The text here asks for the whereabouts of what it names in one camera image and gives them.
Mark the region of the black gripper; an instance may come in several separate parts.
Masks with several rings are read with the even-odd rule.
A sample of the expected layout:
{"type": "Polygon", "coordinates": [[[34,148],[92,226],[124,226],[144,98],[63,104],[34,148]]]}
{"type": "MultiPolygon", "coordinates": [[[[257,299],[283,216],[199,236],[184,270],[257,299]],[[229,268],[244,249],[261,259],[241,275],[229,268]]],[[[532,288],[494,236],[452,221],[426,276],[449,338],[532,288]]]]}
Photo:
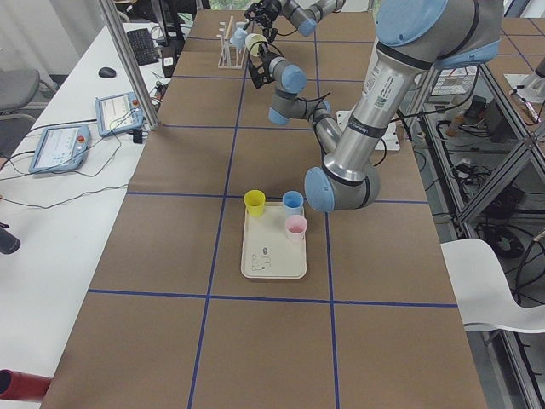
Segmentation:
{"type": "Polygon", "coordinates": [[[261,71],[258,72],[258,79],[260,81],[274,81],[271,64],[277,54],[263,49],[259,52],[259,57],[261,59],[261,71]]]}
{"type": "Polygon", "coordinates": [[[264,0],[252,3],[245,11],[245,18],[259,23],[261,26],[271,26],[282,11],[279,0],[264,0]]]}

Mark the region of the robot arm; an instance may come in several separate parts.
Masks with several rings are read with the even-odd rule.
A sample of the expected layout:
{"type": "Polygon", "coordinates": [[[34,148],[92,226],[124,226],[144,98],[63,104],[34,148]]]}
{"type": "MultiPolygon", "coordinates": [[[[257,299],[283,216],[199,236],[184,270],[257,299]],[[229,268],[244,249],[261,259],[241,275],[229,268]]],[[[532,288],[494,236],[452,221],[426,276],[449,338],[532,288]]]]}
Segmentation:
{"type": "Polygon", "coordinates": [[[322,0],[303,8],[292,0],[258,1],[245,10],[244,17],[255,22],[269,40],[278,34],[274,24],[279,16],[283,16],[302,36],[308,37],[325,16],[340,13],[345,3],[342,0],[322,0]]]}
{"type": "Polygon", "coordinates": [[[342,1],[318,1],[304,9],[296,1],[260,1],[244,16],[257,23],[264,38],[239,29],[232,44],[257,54],[262,65],[249,70],[257,88],[273,82],[271,122],[292,118],[313,127],[324,158],[304,181],[307,202],[317,211],[355,210],[370,205],[380,181],[370,157],[417,75],[438,69],[476,66],[496,57],[503,4],[500,1],[383,1],[374,19],[377,60],[361,99],[345,127],[340,127],[322,98],[303,99],[305,73],[270,48],[273,23],[280,15],[303,36],[312,34],[328,14],[341,11],[342,1]]]}

